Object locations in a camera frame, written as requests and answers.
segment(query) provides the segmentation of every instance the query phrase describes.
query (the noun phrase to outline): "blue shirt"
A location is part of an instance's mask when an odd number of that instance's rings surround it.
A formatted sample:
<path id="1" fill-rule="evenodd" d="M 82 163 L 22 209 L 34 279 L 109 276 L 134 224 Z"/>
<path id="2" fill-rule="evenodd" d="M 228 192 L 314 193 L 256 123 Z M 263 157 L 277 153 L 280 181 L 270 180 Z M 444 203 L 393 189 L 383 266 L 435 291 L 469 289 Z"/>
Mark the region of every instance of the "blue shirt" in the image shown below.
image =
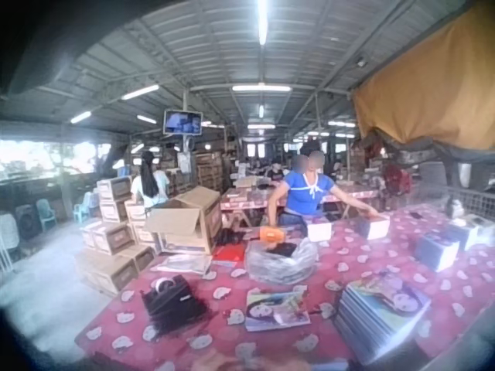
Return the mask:
<path id="1" fill-rule="evenodd" d="M 334 186 L 333 180 L 324 174 L 318 174 L 315 185 L 306 181 L 304 174 L 290 172 L 284 178 L 288 184 L 286 207 L 302 215 L 316 213 L 316 208 Z"/>

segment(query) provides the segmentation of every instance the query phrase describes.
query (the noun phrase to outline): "red tablecloth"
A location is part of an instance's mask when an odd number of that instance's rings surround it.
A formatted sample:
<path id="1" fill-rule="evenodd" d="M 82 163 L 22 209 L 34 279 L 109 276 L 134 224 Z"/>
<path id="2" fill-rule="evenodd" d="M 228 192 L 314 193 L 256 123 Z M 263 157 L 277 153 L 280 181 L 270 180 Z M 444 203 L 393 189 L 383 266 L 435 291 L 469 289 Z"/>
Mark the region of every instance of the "red tablecloth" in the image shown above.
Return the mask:
<path id="1" fill-rule="evenodd" d="M 412 210 L 424 219 L 414 219 L 409 214 Z M 323 303 L 333 305 L 335 284 L 342 286 L 369 272 L 388 267 L 432 298 L 432 306 L 418 328 L 416 341 L 429 357 L 435 357 L 474 323 L 477 315 L 491 304 L 495 294 L 493 248 L 477 245 L 460 253 L 455 266 L 440 273 L 430 271 L 411 257 L 418 237 L 428 230 L 441 229 L 446 222 L 442 214 L 428 206 L 399 210 L 391 214 L 388 237 L 375 241 L 366 241 L 355 234 L 353 220 L 335 222 L 332 239 L 319 244 L 317 272 L 299 283 L 296 289 L 304 285 L 308 287 L 306 304 L 309 310 Z M 319 361 L 352 356 L 331 320 L 324 319 L 323 315 L 312 315 L 311 325 L 273 332 L 246 332 L 243 324 L 234 324 L 243 319 L 236 314 L 244 312 L 249 290 L 257 288 L 275 292 L 294 288 L 251 281 L 242 274 L 243 271 L 235 271 L 241 269 L 241 265 L 235 268 L 213 265 L 215 273 L 210 273 L 209 279 L 186 276 L 198 288 L 200 296 L 208 300 L 210 307 L 219 312 L 204 328 L 198 325 L 175 338 L 164 337 L 157 342 L 149 340 L 153 331 L 148 327 L 139 290 L 147 291 L 157 278 L 173 274 L 148 269 L 77 336 L 76 343 L 88 353 L 102 352 L 138 369 L 155 369 L 164 364 L 167 366 L 161 370 L 172 367 L 172 364 L 175 369 L 189 369 L 194 359 L 212 347 L 239 357 L 284 350 L 301 352 L 306 358 Z M 213 292 L 220 287 L 231 291 L 224 299 L 217 300 L 213 298 Z M 321 308 L 327 311 L 329 306 L 322 305 Z M 224 312 L 232 309 L 239 311 L 231 312 L 230 322 L 234 323 L 229 325 Z"/>
<path id="2" fill-rule="evenodd" d="M 376 189 L 370 189 L 363 185 L 339 185 L 343 191 L 349 193 L 356 199 L 371 199 L 378 196 Z M 240 194 L 244 194 L 247 197 L 246 201 L 237 201 L 227 197 L 227 194 L 223 195 L 220 200 L 220 208 L 222 211 L 239 210 L 239 209 L 260 209 L 268 206 L 268 199 L 270 198 L 273 190 L 259 190 L 259 189 L 242 189 Z M 340 200 L 332 194 L 328 194 L 323 197 L 322 203 L 336 203 Z M 284 206 L 286 199 L 278 201 L 279 206 Z"/>

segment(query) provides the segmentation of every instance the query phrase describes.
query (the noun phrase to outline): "orange tarp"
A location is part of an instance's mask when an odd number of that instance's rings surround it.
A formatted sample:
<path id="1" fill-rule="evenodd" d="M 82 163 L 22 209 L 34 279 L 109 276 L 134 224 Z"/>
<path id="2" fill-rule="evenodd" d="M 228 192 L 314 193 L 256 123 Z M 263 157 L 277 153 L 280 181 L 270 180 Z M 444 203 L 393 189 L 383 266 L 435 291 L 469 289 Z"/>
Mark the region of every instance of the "orange tarp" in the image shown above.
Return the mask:
<path id="1" fill-rule="evenodd" d="M 361 134 L 495 148 L 495 2 L 476 3 L 353 94 Z"/>

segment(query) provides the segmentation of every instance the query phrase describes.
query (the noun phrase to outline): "white shirt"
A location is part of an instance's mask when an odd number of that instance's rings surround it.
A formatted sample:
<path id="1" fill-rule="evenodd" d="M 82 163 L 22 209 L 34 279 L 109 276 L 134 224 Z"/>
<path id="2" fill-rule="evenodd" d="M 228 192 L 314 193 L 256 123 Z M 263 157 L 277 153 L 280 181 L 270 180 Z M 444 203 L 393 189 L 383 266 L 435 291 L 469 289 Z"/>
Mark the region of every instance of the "white shirt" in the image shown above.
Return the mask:
<path id="1" fill-rule="evenodd" d="M 153 198 L 147 197 L 147 195 L 143 194 L 141 176 L 137 176 L 132 181 L 131 192 L 134 195 L 137 195 L 138 193 L 141 195 L 145 202 L 145 207 L 152 207 L 159 203 L 164 203 L 167 199 L 169 199 L 166 194 L 166 186 L 170 183 L 167 175 L 165 175 L 162 170 L 157 170 L 153 172 L 153 176 L 155 177 L 156 184 L 158 185 L 158 194 Z"/>

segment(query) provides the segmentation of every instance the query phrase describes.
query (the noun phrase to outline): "woman in blue shirt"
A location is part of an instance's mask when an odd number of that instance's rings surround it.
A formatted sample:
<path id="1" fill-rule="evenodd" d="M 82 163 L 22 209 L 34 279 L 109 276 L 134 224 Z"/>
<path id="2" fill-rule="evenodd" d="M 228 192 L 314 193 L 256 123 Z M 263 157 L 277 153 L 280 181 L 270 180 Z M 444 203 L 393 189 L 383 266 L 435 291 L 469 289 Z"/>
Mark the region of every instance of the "woman in blue shirt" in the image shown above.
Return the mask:
<path id="1" fill-rule="evenodd" d="M 353 206 L 362 213 L 376 216 L 378 211 L 373 207 L 353 198 L 337 187 L 333 180 L 316 170 L 323 166 L 323 160 L 319 157 L 321 152 L 314 152 L 310 142 L 301 148 L 303 170 L 292 171 L 284 178 L 268 200 L 268 222 L 270 226 L 277 225 L 277 202 L 287 196 L 285 210 L 280 215 L 278 225 L 287 226 L 302 223 L 301 216 L 318 215 L 317 209 L 322 198 L 328 192 L 332 193 L 343 203 Z"/>

